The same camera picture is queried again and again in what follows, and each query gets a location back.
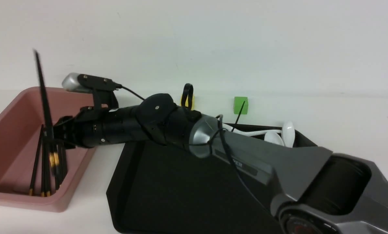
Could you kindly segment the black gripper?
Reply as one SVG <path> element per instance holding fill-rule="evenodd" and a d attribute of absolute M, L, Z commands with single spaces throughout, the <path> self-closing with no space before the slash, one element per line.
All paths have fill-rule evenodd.
<path fill-rule="evenodd" d="M 53 126 L 53 138 L 67 149 L 94 148 L 98 146 L 95 136 L 98 108 L 85 106 L 75 116 L 62 116 Z"/>

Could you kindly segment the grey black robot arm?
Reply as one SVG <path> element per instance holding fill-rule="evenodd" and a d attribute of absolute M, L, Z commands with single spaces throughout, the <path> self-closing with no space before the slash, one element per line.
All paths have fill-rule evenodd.
<path fill-rule="evenodd" d="M 160 93 L 127 108 L 83 107 L 53 127 L 71 148 L 152 140 L 215 156 L 267 186 L 264 210 L 284 233 L 388 234 L 388 181 L 369 160 L 323 147 L 288 148 L 224 129 L 212 117 Z"/>

